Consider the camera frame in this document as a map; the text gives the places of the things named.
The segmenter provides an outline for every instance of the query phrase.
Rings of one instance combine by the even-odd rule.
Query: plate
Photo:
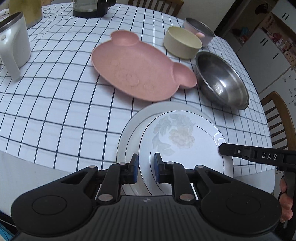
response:
[[[179,86],[191,88],[197,83],[194,72],[187,66],[173,62],[126,30],[113,32],[110,41],[94,48],[91,62],[116,88],[148,101],[166,100]]]
[[[139,169],[144,184],[153,196],[171,195],[171,185],[156,183],[154,154],[163,162],[174,161],[185,168],[204,165],[233,177],[231,157],[222,156],[218,148],[226,143],[217,127],[204,116],[188,111],[172,111],[155,118],[146,128],[139,148]]]
[[[129,163],[132,155],[139,153],[140,141],[147,126],[161,114],[175,110],[196,113],[214,123],[208,116],[189,104],[176,101],[163,101],[151,104],[136,113],[125,126],[118,142],[116,161]],[[122,186],[122,190],[126,195],[150,195],[140,171],[137,183],[134,185],[125,184]]]

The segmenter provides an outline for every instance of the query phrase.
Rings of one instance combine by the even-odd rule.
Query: black cabinet handle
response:
[[[277,57],[279,55],[279,53],[277,53],[272,59],[275,59],[275,57]]]

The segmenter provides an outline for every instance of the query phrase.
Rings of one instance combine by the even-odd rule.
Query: table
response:
[[[0,18],[7,14],[2,11]],[[194,60],[180,60],[163,47],[166,29],[182,23],[160,12],[120,4],[103,18],[93,19],[73,17],[72,3],[43,7],[43,19],[28,30],[32,52],[20,69],[22,79],[12,81],[5,66],[0,67],[0,151],[65,173],[89,165],[108,168],[116,161],[123,128],[151,103],[127,96],[100,77],[92,67],[91,51],[113,31],[125,29],[196,72]],[[258,94],[229,44],[215,37],[201,51],[217,54],[237,71],[248,89],[249,107],[222,108],[197,88],[178,90],[170,100],[207,114],[229,143],[271,148]],[[239,158],[233,162],[234,177],[272,174],[274,169]],[[274,174],[268,178],[264,182],[272,185]]]

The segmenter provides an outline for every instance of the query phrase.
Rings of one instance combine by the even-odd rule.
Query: pink plate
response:
[[[170,98],[179,88],[191,88],[196,76],[183,64],[171,61],[130,31],[118,30],[97,46],[91,61],[100,75],[121,91],[148,101]]]

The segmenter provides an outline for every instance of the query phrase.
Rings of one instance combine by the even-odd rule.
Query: yellow bowl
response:
[[[179,58],[190,59],[201,49],[202,42],[192,32],[172,26],[165,34],[163,45],[171,54]]]

